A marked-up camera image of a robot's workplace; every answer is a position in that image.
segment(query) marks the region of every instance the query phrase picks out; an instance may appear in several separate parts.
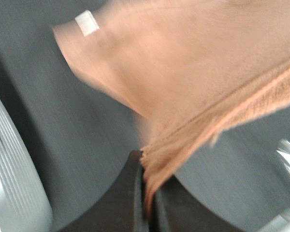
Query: towel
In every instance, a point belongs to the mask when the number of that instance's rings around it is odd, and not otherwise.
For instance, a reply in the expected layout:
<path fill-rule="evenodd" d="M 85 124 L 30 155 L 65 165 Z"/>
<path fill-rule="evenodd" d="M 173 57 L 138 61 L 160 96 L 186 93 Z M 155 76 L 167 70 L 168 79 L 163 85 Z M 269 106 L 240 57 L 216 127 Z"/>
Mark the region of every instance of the towel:
<path fill-rule="evenodd" d="M 79 79 L 143 118 L 148 215 L 200 146 L 290 105 L 290 0 L 126 0 L 93 15 L 92 33 L 72 20 L 54 35 Z"/>

